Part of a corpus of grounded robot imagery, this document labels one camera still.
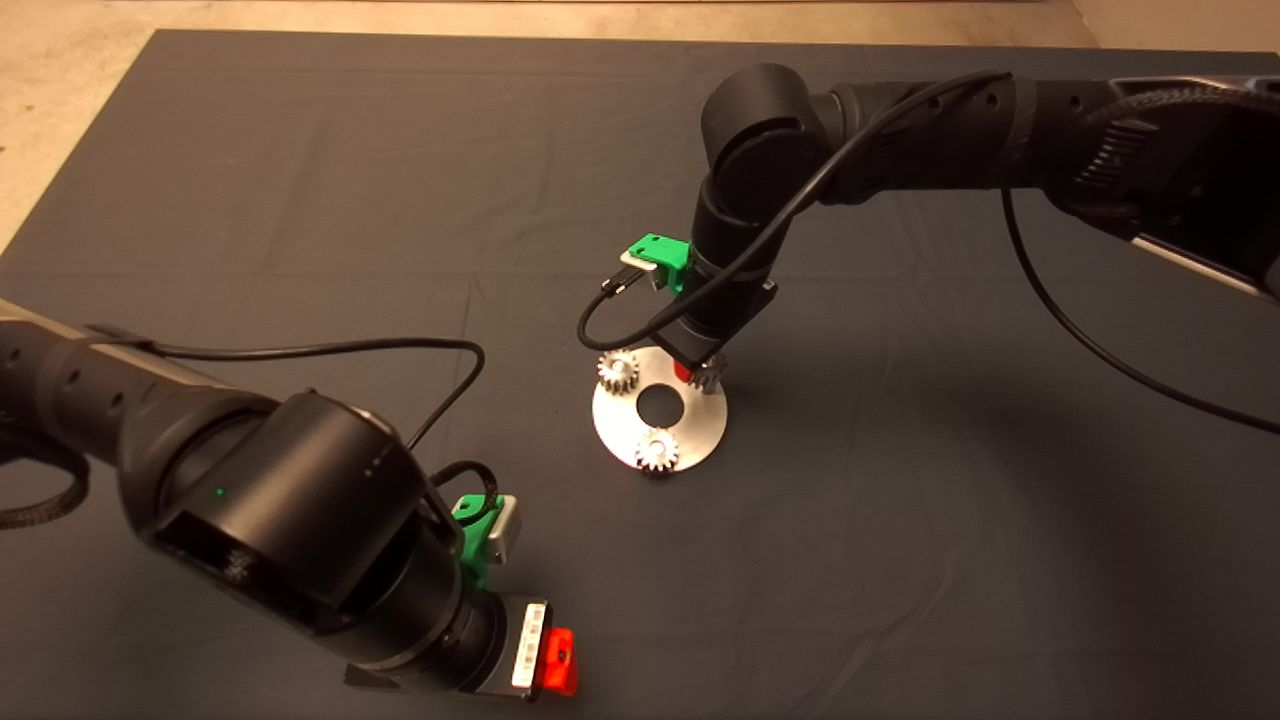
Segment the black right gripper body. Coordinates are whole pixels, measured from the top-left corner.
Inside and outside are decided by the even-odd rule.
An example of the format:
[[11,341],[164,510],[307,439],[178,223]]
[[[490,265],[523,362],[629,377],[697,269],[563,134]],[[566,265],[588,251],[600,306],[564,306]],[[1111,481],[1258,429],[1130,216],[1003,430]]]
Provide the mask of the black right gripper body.
[[777,295],[773,281],[730,282],[650,340],[689,370],[710,363]]

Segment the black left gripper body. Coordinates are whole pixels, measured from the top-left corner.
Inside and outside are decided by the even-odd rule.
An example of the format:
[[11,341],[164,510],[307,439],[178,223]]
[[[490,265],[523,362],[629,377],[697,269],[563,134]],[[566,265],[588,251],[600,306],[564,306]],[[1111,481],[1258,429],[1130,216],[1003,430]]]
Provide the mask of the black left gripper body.
[[389,669],[346,666],[346,685],[397,694],[452,692],[532,702],[553,607],[540,597],[466,597],[440,634]]

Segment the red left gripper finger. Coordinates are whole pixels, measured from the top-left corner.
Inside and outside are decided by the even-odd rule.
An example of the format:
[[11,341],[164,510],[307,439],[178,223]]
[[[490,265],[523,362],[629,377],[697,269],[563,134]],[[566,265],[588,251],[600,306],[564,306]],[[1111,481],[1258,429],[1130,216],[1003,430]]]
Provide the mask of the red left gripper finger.
[[579,656],[575,634],[568,628],[552,626],[544,632],[534,687],[561,697],[579,692]]

